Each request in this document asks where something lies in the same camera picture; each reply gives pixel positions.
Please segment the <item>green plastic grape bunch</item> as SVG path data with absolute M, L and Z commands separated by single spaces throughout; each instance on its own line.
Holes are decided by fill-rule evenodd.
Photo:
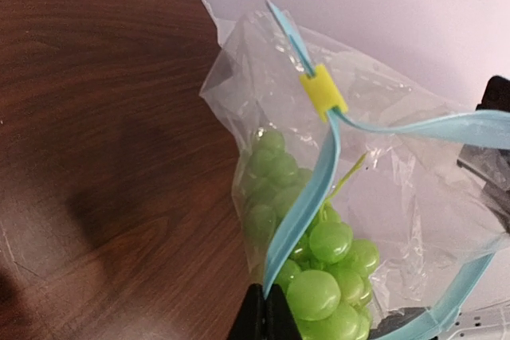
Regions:
M 312 172 L 298 165 L 284 136 L 259 129 L 241 153 L 234 191 L 255 279 L 262 279 L 271 239 L 308 184 Z M 274 283 L 280 287 L 302 339 L 366 339 L 373 321 L 370 275 L 379 250 L 355 238 L 332 205 L 334 192 L 284 260 Z

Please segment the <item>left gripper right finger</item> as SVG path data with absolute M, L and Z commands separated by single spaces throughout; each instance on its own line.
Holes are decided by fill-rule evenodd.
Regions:
M 268 340 L 301 340 L 302 337 L 279 284 L 272 285 L 265 300 L 266 338 Z

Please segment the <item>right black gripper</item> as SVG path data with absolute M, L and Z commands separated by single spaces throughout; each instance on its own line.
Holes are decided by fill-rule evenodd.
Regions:
M 489 79 L 476 110 L 509 112 L 509 80 Z M 457 165 L 484 181 L 481 199 L 509 232 L 509 150 L 464 145 Z

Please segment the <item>yellow zipper slider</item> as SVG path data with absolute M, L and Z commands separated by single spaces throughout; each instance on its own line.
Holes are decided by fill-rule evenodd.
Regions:
M 300 75 L 300 82 L 324 122 L 328 119 L 327 113 L 332 109 L 348 112 L 347 103 L 324 64 L 315 67 L 314 75 Z

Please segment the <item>clear zip top bag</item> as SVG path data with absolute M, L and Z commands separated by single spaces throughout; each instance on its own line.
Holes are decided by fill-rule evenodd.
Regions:
M 348 106 L 330 110 L 326 122 L 300 82 L 318 64 Z M 241 153 L 259 129 L 280 131 L 312 172 L 269 243 L 262 279 L 243 234 L 265 300 L 334 192 L 331 203 L 355 238 L 379 250 L 366 339 L 467 338 L 461 307 L 496 251 L 508 247 L 509 232 L 481 199 L 485 182 L 457 159 L 464 145 L 509 150 L 509 112 L 460 111 L 379 61 L 296 26 L 272 3 L 234 24 L 200 94 L 237 144 L 239 221 Z

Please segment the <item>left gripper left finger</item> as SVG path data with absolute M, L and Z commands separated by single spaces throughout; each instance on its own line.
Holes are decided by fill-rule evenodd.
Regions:
M 265 298 L 262 286 L 249 285 L 227 336 L 228 340 L 265 339 Z

